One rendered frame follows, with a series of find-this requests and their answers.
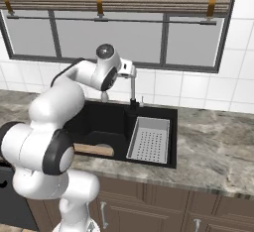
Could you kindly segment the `brown drawer front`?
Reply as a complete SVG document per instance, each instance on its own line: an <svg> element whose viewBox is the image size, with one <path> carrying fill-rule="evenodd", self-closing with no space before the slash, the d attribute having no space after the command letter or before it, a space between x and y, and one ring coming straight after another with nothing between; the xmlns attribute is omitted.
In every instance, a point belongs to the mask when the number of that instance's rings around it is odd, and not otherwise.
<svg viewBox="0 0 254 232"><path fill-rule="evenodd" d="M186 209L189 192L184 189L145 184L144 201L155 207L182 211Z"/></svg>
<svg viewBox="0 0 254 232"><path fill-rule="evenodd" d="M121 196L143 199L144 186L141 182L101 176L100 189Z"/></svg>
<svg viewBox="0 0 254 232"><path fill-rule="evenodd" d="M190 212L254 225L254 200L193 192L190 195Z"/></svg>

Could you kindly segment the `black sink basin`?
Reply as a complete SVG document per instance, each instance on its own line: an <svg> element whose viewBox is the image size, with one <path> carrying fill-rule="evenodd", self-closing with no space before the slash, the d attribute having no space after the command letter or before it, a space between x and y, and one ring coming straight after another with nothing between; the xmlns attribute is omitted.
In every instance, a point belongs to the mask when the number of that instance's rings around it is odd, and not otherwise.
<svg viewBox="0 0 254 232"><path fill-rule="evenodd" d="M165 165L129 160L126 158L136 119L141 117L167 119L170 121L170 144ZM77 144L107 145L114 150L108 160L175 169L177 167L178 110L160 107L138 107L129 104L86 101L82 110L64 128Z"/></svg>

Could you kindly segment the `black dishwasher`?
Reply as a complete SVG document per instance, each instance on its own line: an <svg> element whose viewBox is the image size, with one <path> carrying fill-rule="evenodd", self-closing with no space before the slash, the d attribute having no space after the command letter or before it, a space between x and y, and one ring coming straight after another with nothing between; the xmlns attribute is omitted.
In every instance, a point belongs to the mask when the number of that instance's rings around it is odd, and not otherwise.
<svg viewBox="0 0 254 232"><path fill-rule="evenodd" d="M14 171L0 162L0 223L38 230L27 200L13 188Z"/></svg>

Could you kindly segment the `wooden cutting board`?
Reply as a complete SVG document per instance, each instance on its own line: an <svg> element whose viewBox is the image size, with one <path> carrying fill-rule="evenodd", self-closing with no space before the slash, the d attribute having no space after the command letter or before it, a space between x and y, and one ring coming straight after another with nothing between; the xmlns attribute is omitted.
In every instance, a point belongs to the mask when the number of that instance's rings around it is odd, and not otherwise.
<svg viewBox="0 0 254 232"><path fill-rule="evenodd" d="M74 143L73 145L75 150L80 153L101 155L107 157L114 156L114 150L110 146L86 145L77 143Z"/></svg>

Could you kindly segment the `grey sink faucet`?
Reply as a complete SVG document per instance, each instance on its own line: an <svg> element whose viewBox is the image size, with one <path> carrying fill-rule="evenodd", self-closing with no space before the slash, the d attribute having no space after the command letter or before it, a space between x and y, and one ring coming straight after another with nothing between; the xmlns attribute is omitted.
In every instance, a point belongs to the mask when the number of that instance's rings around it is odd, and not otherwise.
<svg viewBox="0 0 254 232"><path fill-rule="evenodd" d="M109 100L109 96L106 91L101 92L101 101L107 102ZM135 98L135 78L131 77L131 98L130 98L130 109L135 110L139 107L139 103Z"/></svg>

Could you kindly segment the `dark framed window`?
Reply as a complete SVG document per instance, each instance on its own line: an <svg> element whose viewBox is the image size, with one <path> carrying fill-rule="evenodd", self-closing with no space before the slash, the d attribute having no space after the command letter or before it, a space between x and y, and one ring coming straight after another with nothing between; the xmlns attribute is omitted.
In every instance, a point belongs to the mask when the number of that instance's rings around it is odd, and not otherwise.
<svg viewBox="0 0 254 232"><path fill-rule="evenodd" d="M9 58L71 62L112 45L141 68L217 72L234 0L225 16L0 9Z"/></svg>

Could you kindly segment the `grey perforated drain basket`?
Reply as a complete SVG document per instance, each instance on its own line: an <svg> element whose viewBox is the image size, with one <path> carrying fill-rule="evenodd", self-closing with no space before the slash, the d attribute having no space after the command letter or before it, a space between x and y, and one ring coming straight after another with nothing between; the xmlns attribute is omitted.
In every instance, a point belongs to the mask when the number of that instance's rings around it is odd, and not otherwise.
<svg viewBox="0 0 254 232"><path fill-rule="evenodd" d="M139 116L126 158L165 165L170 144L170 121Z"/></svg>

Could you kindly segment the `brown cupboard door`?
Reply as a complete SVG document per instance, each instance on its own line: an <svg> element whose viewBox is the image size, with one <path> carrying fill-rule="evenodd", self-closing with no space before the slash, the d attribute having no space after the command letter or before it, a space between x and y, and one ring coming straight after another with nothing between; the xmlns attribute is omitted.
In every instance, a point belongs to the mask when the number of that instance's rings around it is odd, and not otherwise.
<svg viewBox="0 0 254 232"><path fill-rule="evenodd" d="M108 223L103 229L100 201ZM181 232L184 219L182 211L165 209L151 205L136 204L133 201L113 199L100 193L90 204L91 217L97 222L101 232Z"/></svg>
<svg viewBox="0 0 254 232"><path fill-rule="evenodd" d="M186 216L182 232L194 232L194 219L201 220L198 232L254 232L253 224L212 218L211 216L198 215L190 212Z"/></svg>

